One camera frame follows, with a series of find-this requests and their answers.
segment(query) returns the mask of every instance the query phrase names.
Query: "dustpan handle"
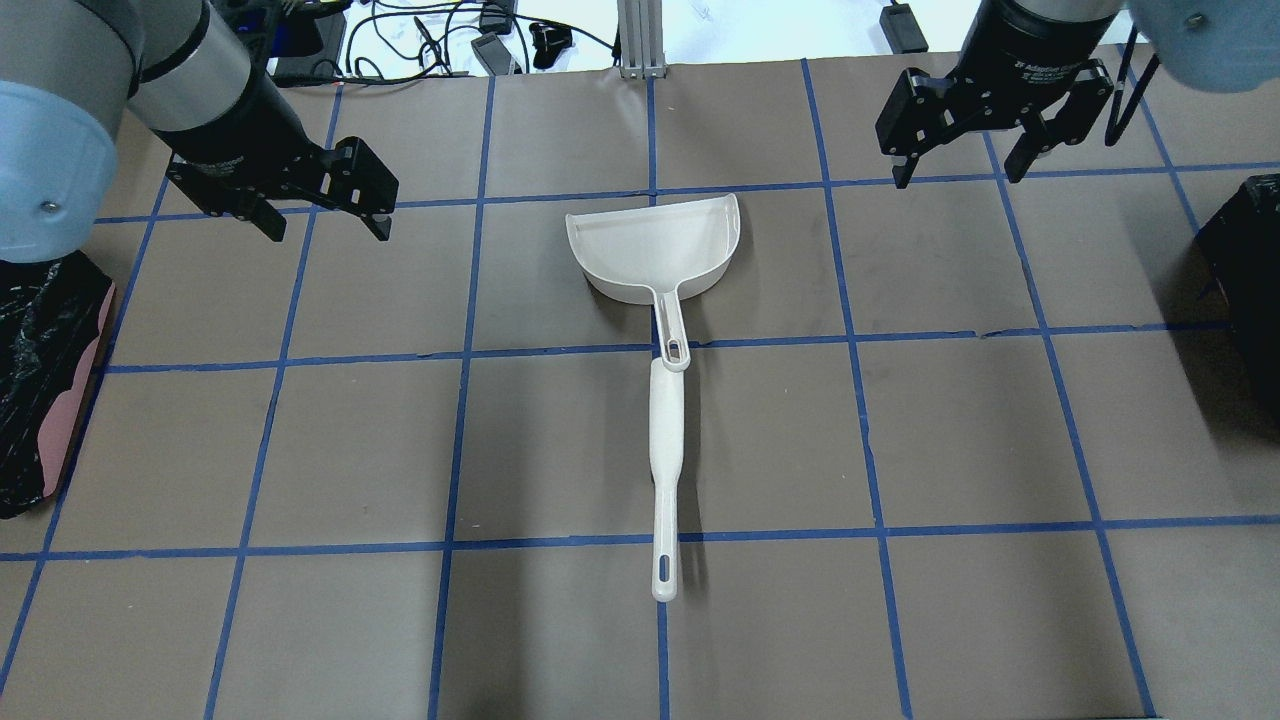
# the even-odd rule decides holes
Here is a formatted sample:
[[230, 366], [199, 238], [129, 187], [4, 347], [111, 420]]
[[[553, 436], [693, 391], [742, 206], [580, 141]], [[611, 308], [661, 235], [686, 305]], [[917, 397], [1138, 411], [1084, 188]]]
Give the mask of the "dustpan handle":
[[658, 319], [658, 347], [662, 364], [672, 373], [689, 368], [689, 336], [685, 333], [685, 315], [680, 311], [680, 296], [675, 292], [654, 293], [653, 314]]
[[676, 488], [685, 464], [685, 375], [649, 365], [649, 466], [653, 471], [653, 597], [671, 602], [680, 583]]

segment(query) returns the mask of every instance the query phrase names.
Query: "black box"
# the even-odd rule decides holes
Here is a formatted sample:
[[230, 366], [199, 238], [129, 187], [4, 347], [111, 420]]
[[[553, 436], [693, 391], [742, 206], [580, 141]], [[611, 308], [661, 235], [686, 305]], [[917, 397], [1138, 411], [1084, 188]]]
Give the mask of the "black box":
[[929, 44], [920, 32], [920, 23], [915, 22], [915, 13], [905, 3], [881, 10], [881, 29], [884, 31], [884, 40], [888, 40], [895, 55], [929, 51]]
[[1254, 176], [1196, 236], [1253, 392], [1280, 421], [1280, 174]]

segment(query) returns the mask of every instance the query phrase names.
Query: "dustpan pan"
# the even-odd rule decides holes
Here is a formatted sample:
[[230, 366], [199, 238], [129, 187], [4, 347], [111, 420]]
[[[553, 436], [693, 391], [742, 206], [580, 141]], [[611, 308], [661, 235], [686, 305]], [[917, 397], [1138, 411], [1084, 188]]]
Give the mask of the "dustpan pan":
[[588, 281], [620, 302], [653, 305], [660, 356], [649, 369], [649, 465], [654, 482], [653, 596], [676, 597], [676, 486], [685, 460], [689, 337], [680, 301], [728, 268], [740, 234], [737, 197], [566, 215], [570, 247]]

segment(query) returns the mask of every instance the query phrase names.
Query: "power adapter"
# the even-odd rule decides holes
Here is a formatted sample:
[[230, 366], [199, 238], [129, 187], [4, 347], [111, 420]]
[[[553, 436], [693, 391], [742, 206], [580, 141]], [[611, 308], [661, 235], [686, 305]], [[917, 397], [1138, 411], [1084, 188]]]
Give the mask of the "power adapter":
[[516, 22], [516, 0], [486, 0], [480, 9], [480, 32], [507, 35]]
[[888, 40], [895, 55], [929, 51], [929, 44], [920, 32], [920, 23], [915, 22], [915, 13], [906, 3], [895, 3], [881, 10], [881, 29], [884, 31], [884, 40]]

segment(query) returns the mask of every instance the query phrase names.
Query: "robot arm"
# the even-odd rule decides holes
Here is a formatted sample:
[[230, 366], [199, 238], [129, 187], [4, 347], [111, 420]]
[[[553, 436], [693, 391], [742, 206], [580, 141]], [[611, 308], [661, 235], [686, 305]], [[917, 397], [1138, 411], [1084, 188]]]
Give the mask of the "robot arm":
[[0, 0], [0, 260], [88, 238], [125, 104], [174, 150], [169, 179], [205, 213], [285, 222], [298, 199], [390, 232], [398, 182], [360, 138], [325, 150], [206, 0]]
[[[1088, 136], [1116, 87], [1091, 59], [1123, 0], [983, 0], [960, 60], [943, 78], [902, 72], [876, 122], [893, 182], [966, 132], [1023, 128], [1010, 182], [1057, 145]], [[1280, 76], [1280, 9], [1270, 0], [1133, 0], [1132, 14], [1180, 82], [1217, 92]], [[1052, 117], [1044, 113], [1066, 97]]]

